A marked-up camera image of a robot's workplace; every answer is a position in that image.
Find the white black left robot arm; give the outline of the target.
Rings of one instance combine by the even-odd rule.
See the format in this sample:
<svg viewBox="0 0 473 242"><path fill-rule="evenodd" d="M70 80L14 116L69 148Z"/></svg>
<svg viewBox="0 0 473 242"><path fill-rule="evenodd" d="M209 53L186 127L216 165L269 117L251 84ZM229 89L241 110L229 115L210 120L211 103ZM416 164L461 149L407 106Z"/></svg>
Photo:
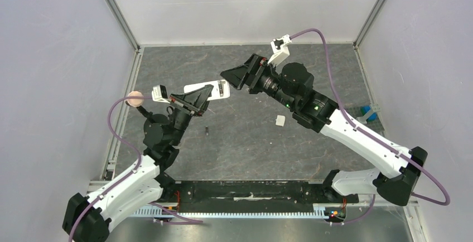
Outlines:
<svg viewBox="0 0 473 242"><path fill-rule="evenodd" d="M158 85L150 96L133 91L121 99L146 119L146 150L100 189L70 198L62 224L69 241L106 241L122 221L141 207L173 199L175 181L165 170L176 159L176 147L191 119L205 113L213 89L213 85L206 84L188 93L168 94L165 86Z"/></svg>

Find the white battery cover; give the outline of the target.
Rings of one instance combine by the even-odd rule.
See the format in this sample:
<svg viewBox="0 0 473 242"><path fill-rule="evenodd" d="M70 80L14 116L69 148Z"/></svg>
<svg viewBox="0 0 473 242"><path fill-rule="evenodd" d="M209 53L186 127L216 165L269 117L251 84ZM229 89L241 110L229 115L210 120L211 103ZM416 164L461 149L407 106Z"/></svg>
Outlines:
<svg viewBox="0 0 473 242"><path fill-rule="evenodd" d="M286 121L286 117L284 115L277 115L276 117L276 125L283 127Z"/></svg>

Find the red and white remote control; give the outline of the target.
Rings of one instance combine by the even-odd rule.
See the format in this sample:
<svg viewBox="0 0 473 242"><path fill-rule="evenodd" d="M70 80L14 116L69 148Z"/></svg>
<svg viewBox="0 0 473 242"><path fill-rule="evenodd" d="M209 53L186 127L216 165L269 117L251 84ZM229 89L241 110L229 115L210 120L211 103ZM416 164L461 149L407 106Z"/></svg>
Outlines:
<svg viewBox="0 0 473 242"><path fill-rule="evenodd" d="M219 80L214 80L214 81L207 81L207 82L202 82L202 83L197 83L197 84L189 84L184 86L184 93L189 93L195 90L199 90L207 85L212 85L213 89L211 91L211 95L207 98L207 101L214 101L214 100L220 100L220 99L226 99L230 97L230 85L225 79L220 79L224 82L224 96L221 98L219 94L219 87L218 87L218 81Z"/></svg>

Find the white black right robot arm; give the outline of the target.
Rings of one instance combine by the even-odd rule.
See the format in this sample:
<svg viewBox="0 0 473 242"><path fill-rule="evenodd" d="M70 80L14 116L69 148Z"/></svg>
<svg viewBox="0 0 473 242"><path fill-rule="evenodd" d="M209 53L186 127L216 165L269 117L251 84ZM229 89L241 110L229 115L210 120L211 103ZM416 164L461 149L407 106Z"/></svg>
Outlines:
<svg viewBox="0 0 473 242"><path fill-rule="evenodd" d="M265 57L252 54L244 64L220 75L237 90L247 86L250 94L267 94L288 108L298 124L342 143L374 166L330 171L322 187L327 201L378 194L394 205L407 205L428 153L421 147L399 146L360 124L338 103L313 89L314 76L304 64L290 62L277 72Z"/></svg>

